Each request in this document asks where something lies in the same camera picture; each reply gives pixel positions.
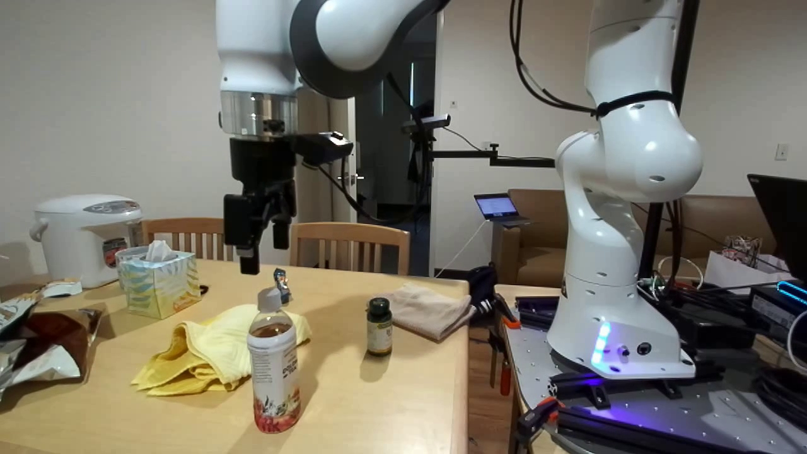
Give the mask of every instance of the supplement bottle label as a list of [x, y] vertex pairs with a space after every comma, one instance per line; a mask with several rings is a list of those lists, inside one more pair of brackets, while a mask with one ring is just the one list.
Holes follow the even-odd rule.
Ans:
[[383, 323], [367, 322], [367, 350], [377, 355], [392, 349], [392, 321]]
[[262, 432], [283, 432], [297, 423], [300, 415], [300, 391], [297, 383], [297, 347], [261, 348], [267, 339], [249, 336], [253, 363], [253, 412]]

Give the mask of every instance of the laptop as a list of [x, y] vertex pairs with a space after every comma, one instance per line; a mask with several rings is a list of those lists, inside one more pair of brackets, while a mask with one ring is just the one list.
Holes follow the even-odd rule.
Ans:
[[807, 181], [757, 174], [748, 181], [790, 274], [807, 282]]
[[526, 217], [519, 216], [516, 205], [512, 203], [510, 196], [506, 193], [477, 194], [474, 195], [474, 199], [485, 219], [501, 224], [503, 227], [516, 227], [532, 222]]

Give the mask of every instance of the yellow towel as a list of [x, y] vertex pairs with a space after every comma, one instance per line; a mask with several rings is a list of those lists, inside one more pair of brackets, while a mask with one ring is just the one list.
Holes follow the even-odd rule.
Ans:
[[[308, 340], [305, 317], [286, 314], [297, 329], [297, 345]], [[149, 396], [233, 391], [251, 372], [247, 333], [256, 315], [255, 305], [241, 305], [201, 324], [180, 323], [168, 350], [154, 355], [132, 384]]]

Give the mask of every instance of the rice cooker lid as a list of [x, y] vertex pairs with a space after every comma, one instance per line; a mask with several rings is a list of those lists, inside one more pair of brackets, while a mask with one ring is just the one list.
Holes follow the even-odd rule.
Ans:
[[51, 199], [36, 205], [35, 210], [41, 213], [75, 213], [75, 212], [98, 212], [98, 213], [122, 213], [139, 210], [140, 206], [132, 199], [122, 195], [108, 194], [84, 194], [68, 195]]

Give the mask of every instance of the brown sofa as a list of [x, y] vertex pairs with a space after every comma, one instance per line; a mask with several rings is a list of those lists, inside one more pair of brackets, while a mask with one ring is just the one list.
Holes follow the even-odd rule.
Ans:
[[[494, 227], [491, 260], [498, 271], [499, 282], [560, 287], [568, 230], [563, 192], [512, 189], [509, 194], [518, 212], [534, 222], [513, 229]], [[722, 242], [727, 235], [748, 235], [762, 238], [763, 253], [770, 254], [776, 248], [754, 197], [687, 195], [682, 209], [686, 227], [718, 241]], [[644, 229], [647, 215], [636, 207], [633, 207], [633, 215]], [[670, 223], [663, 221], [661, 228], [654, 264], [672, 254]], [[691, 230], [684, 231], [682, 255], [701, 270], [706, 268], [709, 252], [716, 249], [720, 249], [720, 245], [715, 241]], [[696, 276], [697, 271], [682, 264], [679, 275]]]

